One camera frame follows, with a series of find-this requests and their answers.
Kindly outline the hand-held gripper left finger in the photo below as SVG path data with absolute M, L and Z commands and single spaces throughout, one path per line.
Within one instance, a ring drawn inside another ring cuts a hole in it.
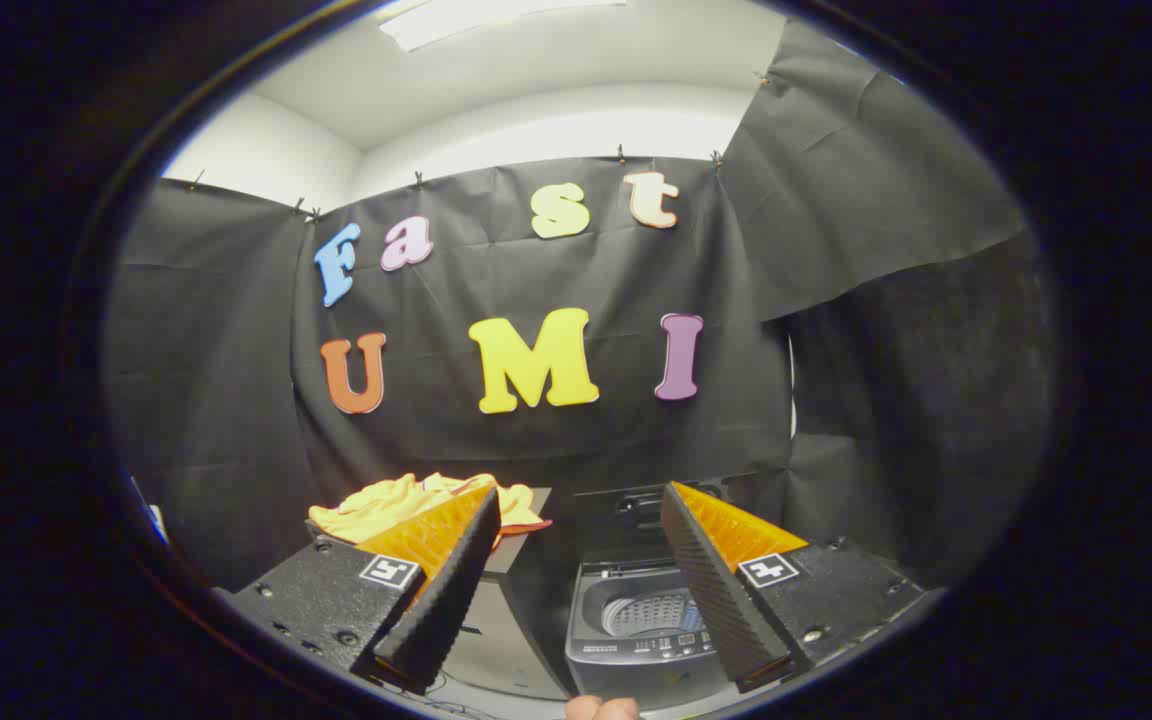
M 497 488 L 467 488 L 361 544 L 317 536 L 221 598 L 314 664 L 425 694 L 461 632 L 499 530 Z

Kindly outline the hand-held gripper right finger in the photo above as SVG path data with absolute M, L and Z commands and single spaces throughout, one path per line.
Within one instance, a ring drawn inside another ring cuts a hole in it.
M 859 650 L 927 594 L 847 539 L 806 541 L 684 484 L 664 488 L 660 525 L 741 692 Z

